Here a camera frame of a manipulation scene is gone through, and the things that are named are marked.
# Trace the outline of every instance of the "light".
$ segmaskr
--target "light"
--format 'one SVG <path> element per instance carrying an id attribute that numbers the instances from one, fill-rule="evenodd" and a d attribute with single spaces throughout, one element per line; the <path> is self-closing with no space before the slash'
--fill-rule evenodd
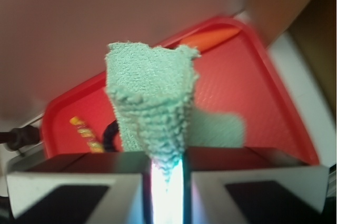
<path id="1" fill-rule="evenodd" d="M 151 193 L 154 224 L 183 223 L 183 162 L 173 168 L 168 185 L 162 172 L 152 163 Z"/>

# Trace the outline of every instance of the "green towel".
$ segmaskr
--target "green towel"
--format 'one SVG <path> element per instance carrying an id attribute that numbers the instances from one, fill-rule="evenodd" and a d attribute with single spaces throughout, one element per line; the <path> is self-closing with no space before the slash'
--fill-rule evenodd
<path id="1" fill-rule="evenodd" d="M 191 146 L 241 147 L 244 127 L 236 116 L 193 108 L 197 49 L 109 44 L 106 92 L 118 121 L 124 151 L 144 150 L 169 179 Z M 228 126 L 230 139 L 226 139 Z"/>

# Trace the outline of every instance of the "black strap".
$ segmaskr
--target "black strap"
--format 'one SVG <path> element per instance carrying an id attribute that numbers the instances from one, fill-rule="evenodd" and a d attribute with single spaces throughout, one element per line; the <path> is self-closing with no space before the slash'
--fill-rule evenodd
<path id="1" fill-rule="evenodd" d="M 114 137 L 118 134 L 118 123 L 114 120 L 103 133 L 103 147 L 105 152 L 118 152 L 114 144 Z"/>

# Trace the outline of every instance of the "orange object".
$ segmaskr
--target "orange object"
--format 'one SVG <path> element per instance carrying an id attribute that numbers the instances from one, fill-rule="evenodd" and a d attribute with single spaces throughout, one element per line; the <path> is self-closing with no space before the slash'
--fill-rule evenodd
<path id="1" fill-rule="evenodd" d="M 179 44 L 185 44 L 191 48 L 196 47 L 200 52 L 203 52 L 234 37 L 240 31 L 237 27 L 230 27 L 202 32 L 181 39 Z"/>

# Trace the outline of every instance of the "pink wall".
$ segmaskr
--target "pink wall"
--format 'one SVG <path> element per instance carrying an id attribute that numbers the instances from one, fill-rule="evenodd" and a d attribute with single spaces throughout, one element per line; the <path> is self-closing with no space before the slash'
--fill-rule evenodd
<path id="1" fill-rule="evenodd" d="M 0 130 L 104 71 L 106 45 L 153 45 L 245 0 L 0 0 Z"/>

